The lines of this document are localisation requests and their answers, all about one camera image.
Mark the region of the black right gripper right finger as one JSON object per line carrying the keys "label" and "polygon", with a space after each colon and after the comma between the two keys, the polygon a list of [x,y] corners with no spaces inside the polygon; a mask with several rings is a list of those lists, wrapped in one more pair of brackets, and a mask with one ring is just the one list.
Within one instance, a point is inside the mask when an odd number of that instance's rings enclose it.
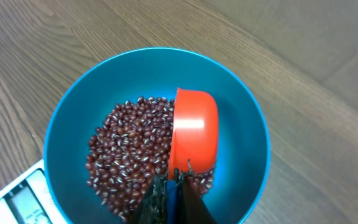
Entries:
{"label": "black right gripper right finger", "polygon": [[217,224],[187,175],[181,175],[177,196],[178,224]]}

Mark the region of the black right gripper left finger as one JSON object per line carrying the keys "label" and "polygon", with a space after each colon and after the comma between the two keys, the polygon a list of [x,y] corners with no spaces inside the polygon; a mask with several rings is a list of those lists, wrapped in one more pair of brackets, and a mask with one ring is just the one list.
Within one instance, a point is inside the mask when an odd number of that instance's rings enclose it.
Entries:
{"label": "black right gripper left finger", "polygon": [[155,175],[128,224],[166,224],[167,177]]}

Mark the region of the red measuring scoop blue handle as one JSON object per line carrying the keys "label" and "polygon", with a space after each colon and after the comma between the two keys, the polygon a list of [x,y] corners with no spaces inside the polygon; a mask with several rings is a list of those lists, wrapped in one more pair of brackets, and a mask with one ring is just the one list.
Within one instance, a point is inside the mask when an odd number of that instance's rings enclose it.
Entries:
{"label": "red measuring scoop blue handle", "polygon": [[214,98],[205,91],[178,88],[167,172],[167,223],[177,223],[177,196],[181,175],[200,174],[215,164],[219,118]]}

